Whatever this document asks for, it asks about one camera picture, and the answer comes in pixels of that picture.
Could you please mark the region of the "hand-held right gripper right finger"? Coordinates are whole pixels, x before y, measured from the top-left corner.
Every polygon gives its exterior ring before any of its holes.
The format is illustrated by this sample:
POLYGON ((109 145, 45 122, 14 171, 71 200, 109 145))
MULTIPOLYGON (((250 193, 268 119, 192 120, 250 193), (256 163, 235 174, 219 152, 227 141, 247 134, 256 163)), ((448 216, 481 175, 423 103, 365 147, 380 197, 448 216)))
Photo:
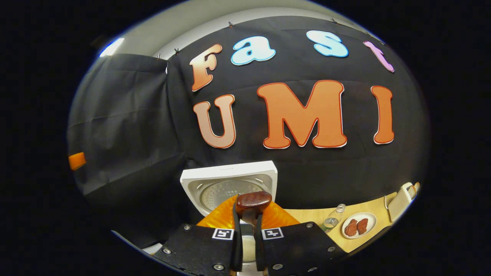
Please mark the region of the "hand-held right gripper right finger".
POLYGON ((314 222, 300 223, 271 202, 258 217, 256 258, 269 276, 326 276, 348 256, 314 222))

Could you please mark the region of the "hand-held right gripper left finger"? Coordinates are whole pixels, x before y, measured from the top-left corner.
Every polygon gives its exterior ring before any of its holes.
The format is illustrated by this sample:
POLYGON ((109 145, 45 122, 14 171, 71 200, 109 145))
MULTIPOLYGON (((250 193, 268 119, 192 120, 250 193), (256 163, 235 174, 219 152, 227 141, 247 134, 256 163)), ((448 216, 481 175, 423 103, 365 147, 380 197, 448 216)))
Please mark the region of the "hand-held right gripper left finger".
POLYGON ((198 224, 182 224, 153 256, 191 276, 229 276, 241 271, 237 197, 226 199, 198 224))

